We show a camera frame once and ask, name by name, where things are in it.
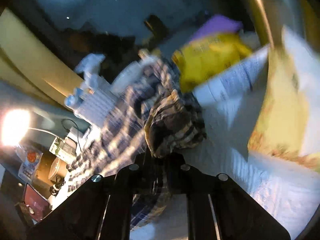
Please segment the brown plastic food container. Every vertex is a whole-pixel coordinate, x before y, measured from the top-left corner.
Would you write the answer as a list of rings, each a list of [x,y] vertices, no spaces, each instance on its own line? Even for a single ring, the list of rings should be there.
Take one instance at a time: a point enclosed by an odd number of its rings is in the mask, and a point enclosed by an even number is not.
[[[60,158],[56,157],[50,167],[48,179],[50,181],[56,181],[57,177],[65,178],[68,172],[66,166],[67,166],[67,163],[65,163]]]

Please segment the tablet with red screen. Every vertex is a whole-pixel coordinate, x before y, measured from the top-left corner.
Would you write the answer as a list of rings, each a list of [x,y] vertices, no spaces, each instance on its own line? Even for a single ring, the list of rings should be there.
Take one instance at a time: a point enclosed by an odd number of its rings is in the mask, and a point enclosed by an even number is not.
[[[26,184],[23,202],[27,206],[29,215],[35,222],[43,220],[52,210],[50,203],[30,184]]]

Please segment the cardboard box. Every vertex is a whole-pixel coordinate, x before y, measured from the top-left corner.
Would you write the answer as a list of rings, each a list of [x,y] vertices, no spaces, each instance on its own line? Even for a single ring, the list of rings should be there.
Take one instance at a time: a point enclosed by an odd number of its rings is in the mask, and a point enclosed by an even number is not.
[[[53,183],[49,180],[48,176],[55,158],[56,156],[52,153],[48,151],[44,152],[36,170],[32,186],[42,195],[50,195],[49,189]]]

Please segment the white milk carton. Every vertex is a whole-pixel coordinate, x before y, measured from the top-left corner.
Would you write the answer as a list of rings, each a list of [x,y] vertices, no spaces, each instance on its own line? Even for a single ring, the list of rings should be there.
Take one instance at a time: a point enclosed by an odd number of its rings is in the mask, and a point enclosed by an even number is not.
[[[59,152],[62,150],[64,144],[65,141],[63,139],[56,137],[49,148],[49,152],[58,157],[60,155]]]

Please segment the white usb charger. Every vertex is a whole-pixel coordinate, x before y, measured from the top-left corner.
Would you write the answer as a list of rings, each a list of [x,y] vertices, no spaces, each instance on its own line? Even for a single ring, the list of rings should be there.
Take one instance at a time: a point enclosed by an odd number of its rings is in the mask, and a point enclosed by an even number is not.
[[[77,141],[78,139],[81,139],[83,134],[74,126],[72,126],[67,134],[67,137],[70,139]]]

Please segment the snack chips bag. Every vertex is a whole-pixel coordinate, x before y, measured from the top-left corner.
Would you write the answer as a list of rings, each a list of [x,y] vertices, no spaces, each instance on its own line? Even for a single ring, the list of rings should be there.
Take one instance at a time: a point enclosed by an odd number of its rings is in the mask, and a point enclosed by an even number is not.
[[[23,145],[18,145],[15,148],[15,152],[22,161],[18,176],[26,183],[31,184],[35,178],[43,153],[33,146]]]

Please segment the white perforated basket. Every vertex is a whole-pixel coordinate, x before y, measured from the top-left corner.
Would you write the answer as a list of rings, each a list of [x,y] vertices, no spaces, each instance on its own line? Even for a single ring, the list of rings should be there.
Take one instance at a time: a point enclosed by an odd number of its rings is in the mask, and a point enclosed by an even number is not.
[[[84,82],[80,85],[82,102],[74,114],[91,125],[103,128],[105,119],[114,108],[118,97],[110,91],[111,85],[103,78],[98,78],[98,87],[94,90]]]

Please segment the white desk lamp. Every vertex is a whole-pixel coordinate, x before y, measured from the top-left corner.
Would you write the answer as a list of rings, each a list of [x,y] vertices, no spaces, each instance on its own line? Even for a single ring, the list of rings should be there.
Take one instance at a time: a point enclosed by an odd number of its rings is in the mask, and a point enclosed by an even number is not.
[[[1,118],[1,150],[30,145],[39,150],[49,150],[57,138],[65,142],[67,134],[58,135],[47,129],[31,127],[31,113],[26,109],[11,109]]]

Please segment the white bear mug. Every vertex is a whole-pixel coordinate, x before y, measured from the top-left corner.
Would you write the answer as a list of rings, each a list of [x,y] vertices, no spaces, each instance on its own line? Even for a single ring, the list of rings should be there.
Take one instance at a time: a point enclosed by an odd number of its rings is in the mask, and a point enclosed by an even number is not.
[[[144,68],[155,63],[161,54],[159,51],[157,51],[155,54],[152,54],[147,49],[141,49],[138,52],[138,55],[140,60],[131,62],[112,82],[110,91],[114,95],[119,96],[124,92],[127,86],[138,81],[143,74]]]

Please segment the yellow snack bag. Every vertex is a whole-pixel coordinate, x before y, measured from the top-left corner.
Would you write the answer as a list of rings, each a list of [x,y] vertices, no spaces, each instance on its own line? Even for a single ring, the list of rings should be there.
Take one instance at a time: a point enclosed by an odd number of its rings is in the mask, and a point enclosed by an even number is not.
[[[238,34],[217,33],[189,42],[171,58],[180,71],[180,89],[187,93],[251,54]]]

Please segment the yellow curtain left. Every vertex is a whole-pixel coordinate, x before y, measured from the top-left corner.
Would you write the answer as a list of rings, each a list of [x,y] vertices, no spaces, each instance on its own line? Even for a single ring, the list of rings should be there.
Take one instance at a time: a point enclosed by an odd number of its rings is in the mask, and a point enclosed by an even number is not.
[[[9,9],[1,14],[1,79],[61,106],[65,97],[83,82]]]

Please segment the purple notebook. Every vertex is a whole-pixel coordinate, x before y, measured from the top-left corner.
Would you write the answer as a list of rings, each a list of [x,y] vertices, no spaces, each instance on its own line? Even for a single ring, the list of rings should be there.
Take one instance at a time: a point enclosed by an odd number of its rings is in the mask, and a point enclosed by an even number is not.
[[[195,41],[215,33],[236,33],[242,27],[243,24],[240,21],[232,20],[223,15],[214,15],[191,35],[189,41]]]

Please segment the steel thermos bottle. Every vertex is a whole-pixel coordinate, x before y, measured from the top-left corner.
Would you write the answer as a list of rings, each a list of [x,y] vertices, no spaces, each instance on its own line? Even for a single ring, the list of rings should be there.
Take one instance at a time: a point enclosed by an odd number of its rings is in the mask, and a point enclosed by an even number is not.
[[[305,37],[300,0],[242,0],[261,44],[271,47],[282,44],[281,30],[289,27]]]

